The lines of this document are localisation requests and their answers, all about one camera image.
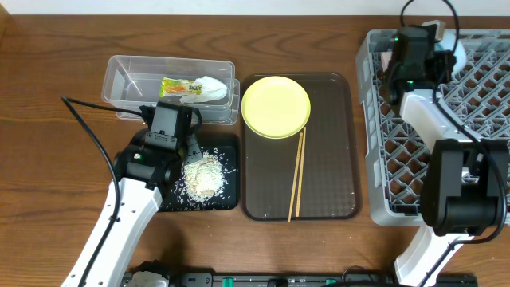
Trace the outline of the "white bowl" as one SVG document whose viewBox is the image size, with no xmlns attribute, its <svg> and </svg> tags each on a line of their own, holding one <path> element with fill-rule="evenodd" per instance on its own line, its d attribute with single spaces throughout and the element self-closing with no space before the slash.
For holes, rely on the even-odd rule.
<svg viewBox="0 0 510 287">
<path fill-rule="evenodd" d="M 382 52 L 380 55 L 380 58 L 381 58 L 383 72 L 386 74 L 389 74 L 395 65 L 395 60 L 393 59 L 393 53 L 392 52 Z"/>
</svg>

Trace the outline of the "rice pile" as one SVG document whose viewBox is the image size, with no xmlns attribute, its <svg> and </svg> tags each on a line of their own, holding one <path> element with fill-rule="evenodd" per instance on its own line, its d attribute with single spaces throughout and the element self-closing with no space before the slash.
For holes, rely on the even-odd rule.
<svg viewBox="0 0 510 287">
<path fill-rule="evenodd" d="M 173 191 L 182 210 L 230 210 L 237 205 L 238 169 L 232 146 L 203 147 L 203 158 L 186 165 Z"/>
</svg>

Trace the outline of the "white napkin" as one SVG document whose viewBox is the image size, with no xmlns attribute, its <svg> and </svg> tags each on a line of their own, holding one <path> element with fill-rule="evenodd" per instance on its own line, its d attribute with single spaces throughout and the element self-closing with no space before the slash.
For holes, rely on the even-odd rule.
<svg viewBox="0 0 510 287">
<path fill-rule="evenodd" d="M 206 103 L 220 100 L 228 92 L 227 86 L 220 80 L 213 77 L 200 77 L 188 84 L 186 94 L 181 96 L 179 102 L 182 104 Z"/>
</svg>

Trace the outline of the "yellow plate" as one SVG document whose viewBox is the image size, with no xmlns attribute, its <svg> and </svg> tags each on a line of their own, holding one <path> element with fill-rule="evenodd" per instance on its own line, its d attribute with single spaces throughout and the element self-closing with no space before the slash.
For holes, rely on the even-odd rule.
<svg viewBox="0 0 510 287">
<path fill-rule="evenodd" d="M 295 80 L 262 77 L 246 89 L 241 114 L 248 128 L 259 136 L 284 139 L 304 128 L 311 115 L 311 101 Z"/>
</svg>

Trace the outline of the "green orange snack wrapper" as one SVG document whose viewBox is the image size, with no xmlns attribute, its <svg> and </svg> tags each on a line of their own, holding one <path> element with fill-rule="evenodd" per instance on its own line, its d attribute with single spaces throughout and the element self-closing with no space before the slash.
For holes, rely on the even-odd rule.
<svg viewBox="0 0 510 287">
<path fill-rule="evenodd" d="M 171 79 L 164 77 L 161 80 L 159 96 L 188 96 L 200 95 L 202 93 L 202 85 L 195 81 L 184 79 Z"/>
</svg>

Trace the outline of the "light blue bowl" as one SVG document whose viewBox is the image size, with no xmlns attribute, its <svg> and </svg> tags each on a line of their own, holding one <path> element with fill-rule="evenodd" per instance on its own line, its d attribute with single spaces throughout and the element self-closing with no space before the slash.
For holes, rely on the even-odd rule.
<svg viewBox="0 0 510 287">
<path fill-rule="evenodd" d="M 453 55 L 456 58 L 456 63 L 453 66 L 452 76 L 456 76 L 467 63 L 467 54 L 464 46 L 460 41 L 456 41 L 456 34 L 454 30 L 446 30 L 443 33 L 442 39 L 435 44 L 436 51 L 453 51 Z"/>
</svg>

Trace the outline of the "wooden chopstick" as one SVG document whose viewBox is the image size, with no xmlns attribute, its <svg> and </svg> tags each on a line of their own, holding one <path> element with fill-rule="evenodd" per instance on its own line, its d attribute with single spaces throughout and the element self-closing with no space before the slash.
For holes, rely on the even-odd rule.
<svg viewBox="0 0 510 287">
<path fill-rule="evenodd" d="M 303 139 L 300 150 L 300 166 L 298 173 L 298 189 L 297 189 L 297 200 L 296 200 L 296 218 L 300 217 L 300 202 L 301 202 L 301 193 L 302 193 L 302 182 L 303 182 L 303 173 L 304 173 L 304 156 L 306 149 L 306 137 L 307 137 L 307 127 L 304 127 L 303 130 Z"/>
<path fill-rule="evenodd" d="M 296 153 L 296 162 L 295 162 L 293 178 L 292 178 L 292 190 L 291 190 L 291 197 L 290 197 L 290 203 L 289 203 L 289 209 L 288 209 L 288 222 L 291 222 L 291 220 L 292 220 L 292 210 L 293 210 L 293 206 L 294 206 L 294 199 L 295 199 L 295 193 L 296 193 L 297 177 L 298 177 L 298 171 L 299 171 L 299 166 L 300 166 L 300 155 L 301 155 L 301 150 L 302 150 L 303 138 L 304 138 L 304 132 L 300 132 L 297 153 Z"/>
</svg>

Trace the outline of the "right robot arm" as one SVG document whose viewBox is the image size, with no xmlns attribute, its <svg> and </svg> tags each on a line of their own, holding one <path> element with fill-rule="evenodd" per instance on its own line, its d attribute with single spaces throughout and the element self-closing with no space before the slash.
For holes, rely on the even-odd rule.
<svg viewBox="0 0 510 287">
<path fill-rule="evenodd" d="M 383 57 L 385 101 L 430 150 L 420 194 L 422 224 L 394 261 L 400 286 L 433 286 L 464 245 L 495 239 L 504 227 L 508 145 L 485 139 L 449 111 L 439 91 L 466 65 L 458 33 L 441 22 L 403 26 Z"/>
</svg>

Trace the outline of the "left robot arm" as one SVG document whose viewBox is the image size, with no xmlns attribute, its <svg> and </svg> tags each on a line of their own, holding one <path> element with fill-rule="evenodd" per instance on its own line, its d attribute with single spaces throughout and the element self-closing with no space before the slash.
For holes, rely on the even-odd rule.
<svg viewBox="0 0 510 287">
<path fill-rule="evenodd" d="M 104 157 L 112 181 L 96 225 L 65 286 L 118 286 L 147 224 L 162 206 L 164 188 L 181 170 L 202 158 L 196 134 L 202 126 L 198 108 L 163 100 L 136 111 L 146 128 L 110 157 L 76 110 L 71 113 Z"/>
</svg>

